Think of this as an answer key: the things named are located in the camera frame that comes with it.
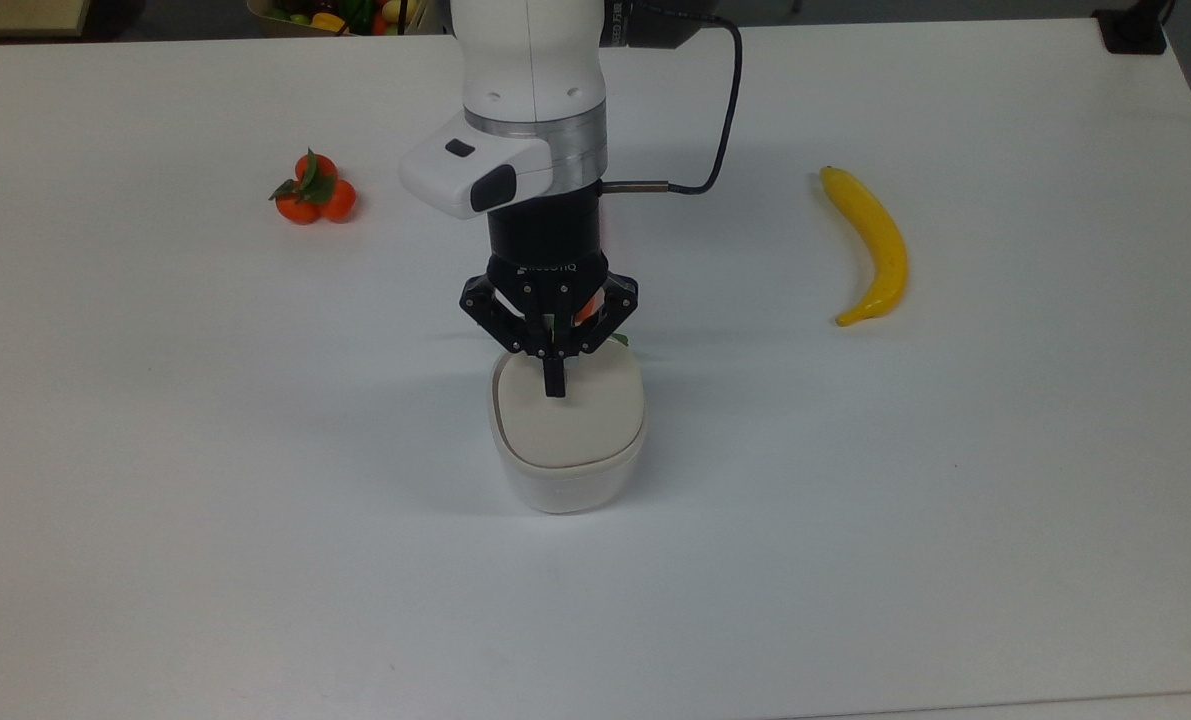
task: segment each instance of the yellow banana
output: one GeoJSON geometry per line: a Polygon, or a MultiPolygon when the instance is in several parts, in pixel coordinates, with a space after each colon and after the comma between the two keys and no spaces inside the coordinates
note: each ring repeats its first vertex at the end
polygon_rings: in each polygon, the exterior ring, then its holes
{"type": "Polygon", "coordinates": [[[838,315],[836,324],[848,327],[858,320],[887,315],[902,301],[902,293],[906,292],[906,243],[902,242],[902,232],[859,179],[831,165],[822,168],[819,175],[823,190],[856,228],[875,264],[875,277],[869,282],[866,295],[854,309],[838,315]]]}

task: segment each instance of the orange object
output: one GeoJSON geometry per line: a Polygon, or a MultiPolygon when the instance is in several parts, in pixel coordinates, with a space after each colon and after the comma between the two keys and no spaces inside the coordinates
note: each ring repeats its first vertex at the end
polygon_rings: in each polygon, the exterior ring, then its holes
{"type": "Polygon", "coordinates": [[[326,219],[333,220],[333,223],[344,223],[348,215],[351,214],[354,201],[356,201],[354,186],[343,179],[338,179],[338,183],[333,187],[333,196],[324,205],[320,205],[320,213],[326,219]]]}
{"type": "MultiPolygon", "coordinates": [[[[324,155],[316,152],[314,161],[317,163],[317,168],[314,170],[316,176],[335,176],[335,174],[338,174],[338,167],[336,167],[332,159],[325,158],[324,155]]],[[[303,182],[303,176],[306,174],[306,155],[303,155],[301,158],[297,159],[297,165],[293,169],[297,182],[303,182]]]]}
{"type": "Polygon", "coordinates": [[[317,206],[310,202],[298,202],[297,195],[293,195],[293,193],[276,198],[275,209],[279,209],[280,215],[299,225],[308,225],[320,219],[320,209],[317,206]]]}
{"type": "Polygon", "coordinates": [[[587,318],[594,315],[596,309],[598,309],[599,307],[599,305],[596,305],[596,302],[600,300],[600,295],[603,295],[603,292],[597,292],[596,295],[591,296],[590,302],[582,306],[582,308],[579,309],[575,315],[573,315],[573,324],[580,325],[582,323],[586,323],[587,318]]]}

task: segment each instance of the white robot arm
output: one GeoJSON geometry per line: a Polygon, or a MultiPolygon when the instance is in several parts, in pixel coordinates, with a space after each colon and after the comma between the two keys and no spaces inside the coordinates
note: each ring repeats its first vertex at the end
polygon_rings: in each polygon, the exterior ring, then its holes
{"type": "Polygon", "coordinates": [[[590,186],[607,168],[603,0],[453,0],[462,105],[400,181],[455,218],[590,186]]]}

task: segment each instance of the black cable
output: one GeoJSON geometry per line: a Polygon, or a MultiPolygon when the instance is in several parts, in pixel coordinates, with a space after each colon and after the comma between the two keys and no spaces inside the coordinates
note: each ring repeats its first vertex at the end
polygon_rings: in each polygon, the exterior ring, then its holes
{"type": "Polygon", "coordinates": [[[715,164],[710,168],[710,177],[706,179],[706,182],[697,186],[674,184],[665,181],[605,182],[601,183],[600,193],[676,192],[679,195],[700,195],[713,187],[715,180],[719,177],[719,169],[724,165],[724,154],[728,152],[728,136],[732,132],[732,115],[737,113],[737,95],[742,83],[742,33],[736,24],[717,15],[660,8],[656,5],[641,4],[640,1],[636,1],[631,6],[632,8],[647,10],[647,12],[668,18],[707,23],[727,29],[728,33],[732,36],[732,88],[728,92],[728,112],[724,114],[723,132],[719,132],[719,149],[715,151],[715,164]]]}

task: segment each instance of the table surface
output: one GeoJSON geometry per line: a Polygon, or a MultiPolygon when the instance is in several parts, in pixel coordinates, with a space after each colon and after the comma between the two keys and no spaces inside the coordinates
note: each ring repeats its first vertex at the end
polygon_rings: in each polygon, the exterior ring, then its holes
{"type": "Polygon", "coordinates": [[[88,0],[0,0],[0,36],[79,35],[88,0]]]}
{"type": "MultiPolygon", "coordinates": [[[[509,493],[450,38],[0,46],[0,716],[746,719],[1191,691],[1191,96],[1090,20],[754,29],[704,198],[610,198],[649,439],[509,493]],[[355,223],[266,201],[310,143],[355,223]],[[816,187],[910,246],[886,319],[816,187]]],[[[609,51],[704,176],[727,37],[609,51]]]]}
{"type": "Polygon", "coordinates": [[[1191,720],[1191,694],[897,712],[883,720],[1191,720]]]}

